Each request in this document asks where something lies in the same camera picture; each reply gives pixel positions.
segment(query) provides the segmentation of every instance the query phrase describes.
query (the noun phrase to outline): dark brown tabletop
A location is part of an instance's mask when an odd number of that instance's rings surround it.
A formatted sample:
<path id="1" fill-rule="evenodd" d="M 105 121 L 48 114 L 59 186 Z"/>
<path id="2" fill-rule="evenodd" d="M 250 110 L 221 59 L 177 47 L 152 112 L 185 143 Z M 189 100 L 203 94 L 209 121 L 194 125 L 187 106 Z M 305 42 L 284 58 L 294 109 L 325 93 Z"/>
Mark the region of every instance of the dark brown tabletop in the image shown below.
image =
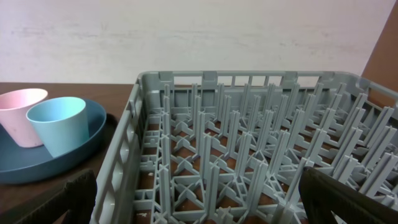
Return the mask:
<path id="1" fill-rule="evenodd" d="M 107 113 L 115 115 L 117 119 L 122 115 L 123 109 L 130 95 L 132 85 L 112 84 L 54 84 L 54 83 L 0 83 L 0 94 L 23 88 L 43 88 L 49 92 L 49 98 L 61 96 L 77 96 L 94 100 L 101 104 Z M 106 135 L 109 140 L 112 133 Z M 48 180 L 23 185 L 0 184 L 0 213 L 34 198 L 38 194 L 52 188 L 56 183 L 79 170 L 90 168 L 98 175 L 108 145 L 74 169 Z"/>

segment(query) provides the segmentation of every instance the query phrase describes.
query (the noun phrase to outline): wooden table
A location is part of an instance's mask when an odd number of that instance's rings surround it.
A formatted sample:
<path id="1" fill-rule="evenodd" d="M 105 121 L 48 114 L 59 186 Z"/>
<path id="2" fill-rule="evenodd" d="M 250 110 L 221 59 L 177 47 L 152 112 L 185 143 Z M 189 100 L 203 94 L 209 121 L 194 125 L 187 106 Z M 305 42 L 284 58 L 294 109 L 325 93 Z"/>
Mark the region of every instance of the wooden table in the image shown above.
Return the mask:
<path id="1" fill-rule="evenodd" d="M 0 83 L 0 94 L 23 88 L 43 88 L 49 92 L 49 98 L 77 96 L 91 99 L 101 104 L 107 113 L 113 114 L 117 119 L 120 119 L 132 85 Z M 112 135 L 113 133 L 110 132 L 106 136 L 110 140 Z M 48 180 L 23 185 L 0 184 L 0 213 L 28 199 L 34 198 L 38 194 L 52 188 L 56 183 L 84 168 L 93 169 L 95 175 L 98 175 L 107 149 L 108 145 L 104 145 L 95 155 L 76 168 Z"/>

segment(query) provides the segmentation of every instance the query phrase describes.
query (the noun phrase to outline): round tray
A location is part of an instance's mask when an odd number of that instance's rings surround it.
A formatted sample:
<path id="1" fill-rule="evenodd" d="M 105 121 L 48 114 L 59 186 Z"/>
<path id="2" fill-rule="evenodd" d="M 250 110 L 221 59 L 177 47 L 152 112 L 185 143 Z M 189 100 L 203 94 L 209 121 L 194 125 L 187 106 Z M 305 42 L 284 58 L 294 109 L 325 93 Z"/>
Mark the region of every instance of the round tray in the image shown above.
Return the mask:
<path id="1" fill-rule="evenodd" d="M 0 183 L 23 184 L 46 179 L 71 169 L 95 152 L 102 140 L 106 112 L 100 104 L 85 101 L 90 139 L 56 158 L 44 146 L 19 147 L 0 125 Z"/>

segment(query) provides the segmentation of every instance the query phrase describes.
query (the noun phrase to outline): gray dish rack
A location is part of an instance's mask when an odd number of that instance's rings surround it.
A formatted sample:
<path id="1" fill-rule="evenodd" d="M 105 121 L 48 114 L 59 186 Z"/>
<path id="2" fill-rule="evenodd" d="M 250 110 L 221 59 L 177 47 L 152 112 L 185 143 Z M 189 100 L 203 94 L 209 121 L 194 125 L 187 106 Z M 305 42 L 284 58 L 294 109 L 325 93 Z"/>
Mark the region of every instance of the gray dish rack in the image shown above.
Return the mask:
<path id="1" fill-rule="evenodd" d="M 302 223 L 304 166 L 398 210 L 397 104 L 370 90 L 398 99 L 345 72 L 142 73 L 90 223 Z"/>

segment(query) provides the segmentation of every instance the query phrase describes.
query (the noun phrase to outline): dish rack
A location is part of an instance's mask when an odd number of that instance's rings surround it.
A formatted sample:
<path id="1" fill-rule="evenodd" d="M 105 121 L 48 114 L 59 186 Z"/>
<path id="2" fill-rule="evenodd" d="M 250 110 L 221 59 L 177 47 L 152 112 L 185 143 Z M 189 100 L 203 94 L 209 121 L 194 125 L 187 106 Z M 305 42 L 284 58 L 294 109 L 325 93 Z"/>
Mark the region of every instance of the dish rack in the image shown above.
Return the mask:
<path id="1" fill-rule="evenodd" d="M 142 73 L 91 223 L 306 223 L 305 166 L 398 210 L 397 104 L 370 91 L 398 99 L 345 72 Z"/>

